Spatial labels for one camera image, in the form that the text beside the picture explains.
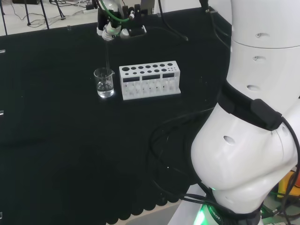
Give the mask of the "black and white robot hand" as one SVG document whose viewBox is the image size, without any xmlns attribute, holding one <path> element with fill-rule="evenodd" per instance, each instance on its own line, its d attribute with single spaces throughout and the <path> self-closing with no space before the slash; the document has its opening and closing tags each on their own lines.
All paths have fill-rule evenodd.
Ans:
<svg viewBox="0 0 300 225">
<path fill-rule="evenodd" d="M 124 18 L 119 9 L 114 11 L 100 4 L 97 11 L 97 34 L 104 41 L 109 42 L 116 37 L 130 38 L 129 30 L 124 25 L 135 18 L 135 10 L 133 7 L 123 6 L 122 11 L 125 13 Z"/>
</svg>

